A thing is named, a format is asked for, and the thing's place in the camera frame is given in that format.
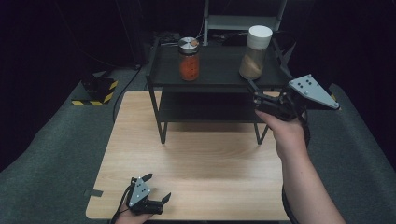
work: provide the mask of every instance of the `jar lid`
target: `jar lid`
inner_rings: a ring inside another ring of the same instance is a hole
[[[252,26],[248,29],[247,45],[253,49],[266,49],[272,34],[273,31],[266,26]]]
[[[199,41],[194,37],[183,37],[178,41],[178,51],[184,54],[194,54],[198,52]]]

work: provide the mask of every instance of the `glass jar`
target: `glass jar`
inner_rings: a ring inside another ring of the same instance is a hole
[[[180,77],[193,81],[199,76],[199,41],[193,37],[184,37],[178,41],[178,63]]]
[[[239,74],[246,79],[262,76],[265,52],[271,41],[272,30],[266,26],[252,26],[248,30],[247,49],[239,67]]]

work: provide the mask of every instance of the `forearm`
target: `forearm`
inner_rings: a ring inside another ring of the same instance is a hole
[[[300,223],[345,223],[308,155],[283,158],[284,189]]]

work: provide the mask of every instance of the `shelf top surface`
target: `shelf top surface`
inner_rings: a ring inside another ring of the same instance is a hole
[[[149,75],[153,86],[245,87],[248,82],[238,72],[245,50],[244,46],[201,47],[199,76],[194,81],[185,81],[178,70],[177,47],[158,47]],[[281,88],[288,81],[288,76],[279,67],[273,48],[269,47],[262,76],[255,83],[264,88]]]

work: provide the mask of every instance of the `human hand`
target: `human hand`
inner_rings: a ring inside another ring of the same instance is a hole
[[[304,130],[299,120],[283,121],[259,110],[255,112],[273,131],[277,155],[281,160],[307,156]]]
[[[121,206],[120,211],[127,210],[126,204]],[[152,214],[142,214],[135,215],[130,211],[125,211],[119,215],[119,218],[116,221],[116,224],[143,224],[145,221],[149,220],[152,217]]]

